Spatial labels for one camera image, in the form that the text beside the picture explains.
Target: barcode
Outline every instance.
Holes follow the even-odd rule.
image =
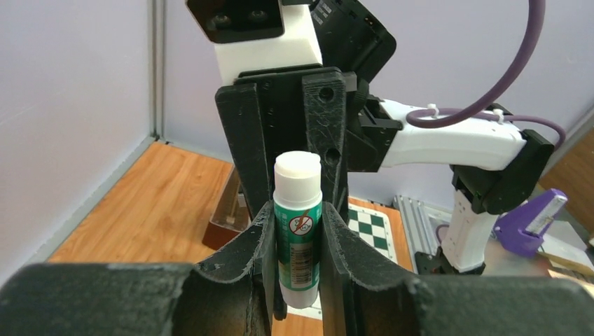
[[[311,286],[313,275],[312,244],[291,244],[291,287]]]

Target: glue stick cap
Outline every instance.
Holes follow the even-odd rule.
[[[308,208],[321,201],[322,164],[318,154],[293,151],[277,156],[275,202],[291,209]]]

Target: purple object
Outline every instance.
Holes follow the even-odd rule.
[[[547,190],[499,218],[494,228],[497,240],[507,251],[533,257],[544,241],[544,233],[566,202],[567,196],[560,190]]]

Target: wooden tabletop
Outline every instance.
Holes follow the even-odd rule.
[[[232,165],[154,143],[52,255],[52,262],[197,263],[213,254],[202,244]],[[400,266],[412,270],[400,213],[386,213]],[[288,315],[274,335],[322,335],[322,322]]]

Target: checkerboard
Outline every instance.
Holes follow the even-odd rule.
[[[392,229],[385,213],[349,204],[349,228],[386,258],[397,263]],[[287,307],[287,312],[312,319],[322,319],[322,305],[319,297],[309,308],[294,309]]]

